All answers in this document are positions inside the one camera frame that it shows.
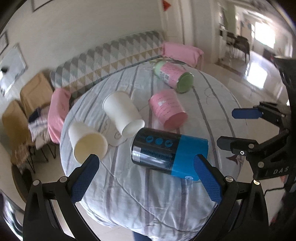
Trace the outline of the red door decoration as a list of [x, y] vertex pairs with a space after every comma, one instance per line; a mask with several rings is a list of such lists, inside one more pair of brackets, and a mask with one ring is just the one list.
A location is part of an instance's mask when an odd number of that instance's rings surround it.
[[164, 11], [167, 11], [171, 7], [171, 4], [166, 0], [162, 0], [162, 4], [163, 4]]

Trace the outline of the tan folding chair far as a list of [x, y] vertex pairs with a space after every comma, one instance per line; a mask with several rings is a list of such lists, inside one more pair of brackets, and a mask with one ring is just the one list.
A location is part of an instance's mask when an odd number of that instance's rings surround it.
[[22, 166], [28, 162], [35, 173], [32, 152], [35, 143], [32, 142], [28, 120], [19, 102], [12, 100], [2, 115], [4, 130], [9, 139], [11, 149], [11, 163]]

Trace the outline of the diamond patterned sofa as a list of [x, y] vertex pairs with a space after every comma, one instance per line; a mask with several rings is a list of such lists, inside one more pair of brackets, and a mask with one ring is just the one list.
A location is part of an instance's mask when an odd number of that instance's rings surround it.
[[151, 30], [104, 43], [51, 71], [51, 85], [68, 90], [73, 102], [114, 73], [161, 57], [163, 42], [161, 32]]

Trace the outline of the white striped table cloth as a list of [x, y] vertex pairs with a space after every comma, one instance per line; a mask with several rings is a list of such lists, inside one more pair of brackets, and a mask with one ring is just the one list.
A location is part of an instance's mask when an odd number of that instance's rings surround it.
[[[246, 121], [235, 120], [231, 115], [239, 103], [215, 78], [193, 68], [190, 72], [194, 75], [193, 87], [178, 95], [188, 119], [169, 137], [149, 132], [151, 128], [163, 128], [149, 107], [149, 99], [168, 86], [152, 73], [148, 62], [104, 78], [69, 111], [60, 140], [65, 174], [79, 165], [68, 134], [74, 122], [94, 128], [108, 141], [107, 153], [81, 201], [81, 206], [98, 224], [121, 226], [152, 240], [190, 240], [199, 232], [216, 206], [201, 181], [191, 175], [175, 177], [173, 169], [162, 173], [132, 162], [135, 157], [169, 167], [172, 150], [183, 137], [188, 142], [176, 156], [178, 163], [183, 163], [186, 157], [195, 157], [200, 147], [194, 138], [203, 138], [208, 148], [207, 160], [224, 175], [238, 177], [243, 158], [219, 149], [216, 142], [220, 136], [247, 136]], [[139, 138], [121, 138], [105, 114], [103, 102], [115, 91], [127, 93], [140, 112], [145, 129]]]

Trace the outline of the tan folding chair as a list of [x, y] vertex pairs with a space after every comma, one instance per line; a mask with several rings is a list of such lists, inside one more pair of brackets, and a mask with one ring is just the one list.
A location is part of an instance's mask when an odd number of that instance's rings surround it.
[[35, 75], [20, 92], [20, 101], [25, 115], [29, 117], [37, 108], [48, 106], [51, 102], [53, 89], [42, 72]]
[[2, 115], [4, 130], [9, 139], [11, 149], [11, 163], [22, 166], [28, 162], [35, 173], [32, 152], [35, 143], [32, 142], [28, 120], [19, 102], [12, 100]]

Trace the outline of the black and blue can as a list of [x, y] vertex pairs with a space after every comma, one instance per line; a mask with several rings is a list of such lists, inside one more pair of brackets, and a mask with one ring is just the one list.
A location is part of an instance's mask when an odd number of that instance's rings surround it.
[[204, 138], [141, 128], [130, 148], [132, 162], [174, 177], [198, 181], [194, 158], [208, 156], [209, 144]]

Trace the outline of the pink paper wrapped cup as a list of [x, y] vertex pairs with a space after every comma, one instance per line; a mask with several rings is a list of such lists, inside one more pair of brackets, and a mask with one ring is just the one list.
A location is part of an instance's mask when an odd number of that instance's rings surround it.
[[172, 131], [182, 126], [188, 114], [173, 89], [165, 89], [149, 99], [149, 107], [165, 130]]

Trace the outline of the black framed wall picture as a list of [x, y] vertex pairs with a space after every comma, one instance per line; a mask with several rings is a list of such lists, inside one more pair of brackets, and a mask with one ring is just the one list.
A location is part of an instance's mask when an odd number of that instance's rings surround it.
[[40, 9], [41, 7], [52, 1], [53, 0], [31, 0], [32, 12], [35, 12], [36, 10]]

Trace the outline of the green and pink glass jar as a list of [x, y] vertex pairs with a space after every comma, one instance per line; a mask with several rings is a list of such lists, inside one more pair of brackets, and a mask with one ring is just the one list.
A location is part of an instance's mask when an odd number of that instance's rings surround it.
[[193, 74], [175, 63], [164, 60], [158, 61], [154, 65], [154, 73], [160, 80], [178, 93], [188, 92], [193, 86]]

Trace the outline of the dark dining chairs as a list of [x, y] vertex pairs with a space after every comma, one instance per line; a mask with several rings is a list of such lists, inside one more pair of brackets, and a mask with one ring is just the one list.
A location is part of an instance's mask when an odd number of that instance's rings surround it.
[[235, 55], [235, 50], [241, 51], [243, 53], [244, 62], [250, 58], [250, 44], [247, 38], [240, 35], [234, 35], [232, 32], [227, 32], [226, 35], [226, 45], [229, 46], [230, 55]]

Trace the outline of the white door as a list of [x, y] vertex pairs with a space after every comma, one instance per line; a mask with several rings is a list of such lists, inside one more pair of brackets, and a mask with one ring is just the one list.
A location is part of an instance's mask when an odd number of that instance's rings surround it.
[[181, 1], [167, 0], [171, 7], [167, 10], [163, 10], [162, 1], [160, 1], [160, 15], [163, 33], [166, 41], [184, 44], [184, 28], [183, 18], [181, 10]]

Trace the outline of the cream paper cup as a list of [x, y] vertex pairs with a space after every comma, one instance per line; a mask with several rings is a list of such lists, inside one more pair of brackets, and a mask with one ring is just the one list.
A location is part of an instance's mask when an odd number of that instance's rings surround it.
[[101, 133], [82, 122], [74, 122], [68, 130], [73, 156], [83, 164], [89, 155], [95, 154], [102, 160], [108, 150], [108, 142]]

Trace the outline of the white paper cup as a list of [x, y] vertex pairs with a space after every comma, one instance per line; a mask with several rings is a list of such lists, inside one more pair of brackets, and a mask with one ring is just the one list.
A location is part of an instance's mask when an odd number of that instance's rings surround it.
[[145, 121], [130, 96], [124, 91], [115, 91], [109, 94], [103, 101], [102, 108], [125, 138], [133, 137], [145, 126]]

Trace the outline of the wall whiteboard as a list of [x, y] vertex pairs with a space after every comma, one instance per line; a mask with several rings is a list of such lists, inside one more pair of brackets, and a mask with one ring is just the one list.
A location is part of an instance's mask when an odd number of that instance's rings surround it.
[[19, 44], [15, 44], [1, 60], [1, 95], [5, 96], [27, 70]]

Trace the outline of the tan folding chair near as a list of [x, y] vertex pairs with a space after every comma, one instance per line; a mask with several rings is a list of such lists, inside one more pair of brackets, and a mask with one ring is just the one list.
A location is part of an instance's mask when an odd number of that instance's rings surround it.
[[53, 89], [42, 72], [35, 75], [20, 92], [20, 101], [25, 115], [29, 117], [37, 108], [48, 106], [51, 102]]

